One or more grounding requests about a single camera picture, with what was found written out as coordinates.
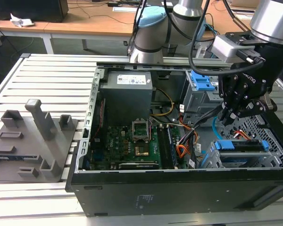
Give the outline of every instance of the motherboard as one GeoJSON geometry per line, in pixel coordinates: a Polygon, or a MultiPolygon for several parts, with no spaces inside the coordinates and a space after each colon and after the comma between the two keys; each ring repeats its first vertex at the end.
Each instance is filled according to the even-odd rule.
{"type": "Polygon", "coordinates": [[[185,168],[175,145],[180,139],[176,126],[148,126],[134,121],[130,126],[109,126],[103,148],[94,148],[91,170],[159,170],[185,168]]]}

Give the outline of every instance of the metal slotted table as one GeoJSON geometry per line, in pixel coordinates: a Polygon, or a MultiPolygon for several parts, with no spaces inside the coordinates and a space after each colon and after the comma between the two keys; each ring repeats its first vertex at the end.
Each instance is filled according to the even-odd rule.
{"type": "MultiPolygon", "coordinates": [[[[0,118],[7,110],[24,108],[30,98],[42,101],[42,110],[52,117],[67,113],[79,123],[59,183],[0,183],[0,225],[80,226],[192,226],[192,225],[280,225],[283,226],[283,198],[261,211],[193,213],[86,218],[73,193],[64,188],[72,153],[80,138],[96,62],[128,62],[126,56],[80,56],[31,54],[20,58],[0,85],[0,118]]],[[[165,58],[165,63],[188,64],[186,58],[165,58]]],[[[195,59],[197,65],[224,65],[219,60],[195,59]]],[[[271,95],[283,122],[283,83],[278,80],[271,95]]]]}

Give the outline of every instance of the green motherboard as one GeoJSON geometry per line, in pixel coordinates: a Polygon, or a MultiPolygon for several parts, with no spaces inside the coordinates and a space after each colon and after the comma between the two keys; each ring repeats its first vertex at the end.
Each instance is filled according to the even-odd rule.
{"type": "MultiPolygon", "coordinates": [[[[149,138],[147,141],[134,141],[131,126],[109,126],[104,148],[92,151],[91,170],[116,170],[119,164],[131,162],[154,163],[162,169],[157,130],[156,126],[151,126],[151,130],[147,131],[142,124],[138,125],[134,135],[147,135],[148,132],[149,138]]],[[[170,127],[170,134],[175,145],[180,139],[179,129],[170,127]]]]}

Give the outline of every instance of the metal mesh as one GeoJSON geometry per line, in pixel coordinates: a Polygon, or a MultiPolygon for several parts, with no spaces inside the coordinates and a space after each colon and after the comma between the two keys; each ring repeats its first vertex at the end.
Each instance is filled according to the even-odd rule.
{"type": "Polygon", "coordinates": [[[283,162],[283,148],[280,146],[273,133],[269,129],[259,128],[258,125],[265,125],[260,115],[242,119],[237,118],[232,125],[224,127],[221,134],[226,139],[233,139],[233,132],[241,129],[253,139],[266,140],[270,147],[269,151],[275,153],[283,162]]]}

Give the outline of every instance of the computer case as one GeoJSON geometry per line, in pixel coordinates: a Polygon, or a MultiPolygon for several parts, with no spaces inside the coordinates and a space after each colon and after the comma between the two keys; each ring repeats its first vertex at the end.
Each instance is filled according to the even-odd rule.
{"type": "Polygon", "coordinates": [[[60,23],[67,12],[67,0],[0,0],[0,20],[9,20],[12,14],[21,19],[60,23]]]}
{"type": "MultiPolygon", "coordinates": [[[[92,169],[90,151],[102,148],[99,146],[101,134],[94,134],[101,127],[101,122],[105,122],[106,97],[100,91],[101,83],[105,83],[108,76],[115,71],[119,71],[119,74],[126,71],[126,74],[131,75],[151,72],[151,79],[147,81],[152,83],[153,91],[163,87],[166,93],[171,93],[170,90],[179,90],[180,86],[180,95],[175,92],[170,95],[174,102],[195,102],[199,112],[205,108],[210,109],[219,99],[218,92],[198,92],[189,78],[191,71],[186,70],[189,69],[184,65],[106,63],[98,66],[92,83],[82,138],[74,150],[66,185],[66,191],[75,193],[87,217],[261,210],[283,197],[283,124],[274,113],[240,119],[223,129],[220,134],[224,139],[233,139],[230,127],[236,129],[237,126],[251,134],[249,136],[266,140],[271,153],[279,159],[278,167],[266,167],[257,162],[254,168],[174,167],[122,170],[111,166],[107,169],[92,169]],[[99,117],[100,112],[104,115],[103,118],[99,117]],[[96,137],[99,143],[94,142],[91,137],[96,137]]],[[[156,95],[152,96],[151,106],[157,104],[157,99],[156,95]]],[[[195,111],[190,112],[193,117],[198,114],[195,111]]],[[[209,143],[216,139],[211,122],[197,129],[201,150],[209,151],[209,143]]],[[[108,126],[103,123],[102,129],[108,126]]],[[[154,135],[158,133],[158,130],[153,131],[154,135]]]]}

